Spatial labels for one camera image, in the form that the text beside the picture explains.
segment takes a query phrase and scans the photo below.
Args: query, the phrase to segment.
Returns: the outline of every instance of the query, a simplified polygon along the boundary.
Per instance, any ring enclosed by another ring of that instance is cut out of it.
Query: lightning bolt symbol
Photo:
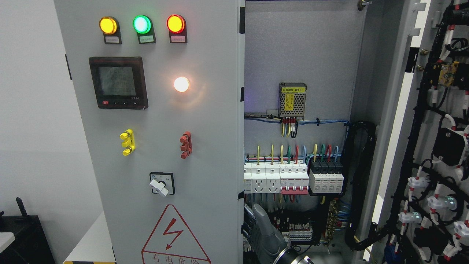
[[[171,220],[171,222],[169,223],[168,227],[166,228],[166,230],[163,232],[163,235],[169,235],[169,234],[177,234],[175,236],[175,238],[173,239],[173,241],[171,241],[171,243],[167,244],[166,245],[166,250],[170,249],[172,246],[171,244],[181,235],[181,233],[184,231],[184,230],[179,230],[179,231],[172,231],[172,232],[168,232],[169,229],[171,229],[171,227],[173,227],[174,223],[176,223],[176,219],[173,218]]]

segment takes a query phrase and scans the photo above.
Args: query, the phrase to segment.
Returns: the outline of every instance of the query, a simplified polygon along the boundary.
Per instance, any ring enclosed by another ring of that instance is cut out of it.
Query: power supply label
[[[282,93],[304,93],[305,87],[282,87]]]
[[[293,105],[295,104],[295,94],[294,93],[286,93],[285,94],[285,111],[293,111]]]

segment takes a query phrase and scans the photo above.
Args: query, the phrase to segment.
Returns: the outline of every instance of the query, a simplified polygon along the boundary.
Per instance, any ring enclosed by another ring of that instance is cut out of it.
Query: red wire
[[[295,164],[298,164],[298,145],[296,145],[296,153],[295,153]]]
[[[329,148],[329,157],[327,158],[327,162],[331,162],[332,145],[329,144],[327,145],[327,147]]]

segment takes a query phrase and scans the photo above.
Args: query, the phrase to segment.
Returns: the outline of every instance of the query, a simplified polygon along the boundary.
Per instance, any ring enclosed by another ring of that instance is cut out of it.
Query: yellow-green wire
[[[314,151],[313,151],[313,162],[316,162],[316,155],[318,154],[318,145],[314,144]]]
[[[283,164],[283,145],[280,146],[280,164]]]
[[[261,146],[257,146],[257,164],[260,165],[259,156],[261,155]]]
[[[270,165],[273,165],[273,144],[272,144],[272,152],[270,154],[271,154],[271,157],[272,157],[272,160],[270,161]]]

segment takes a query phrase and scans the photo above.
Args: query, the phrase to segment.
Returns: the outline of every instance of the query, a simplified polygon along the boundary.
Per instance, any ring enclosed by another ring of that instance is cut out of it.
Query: yellow indicator light
[[[170,15],[166,21],[166,25],[168,26],[169,31],[178,34],[184,30],[186,27],[186,22],[180,15]]]
[[[112,35],[117,31],[116,19],[112,16],[105,16],[99,21],[101,31],[106,35]]]
[[[186,77],[179,77],[174,80],[174,88],[178,92],[185,92],[189,89],[189,80]]]

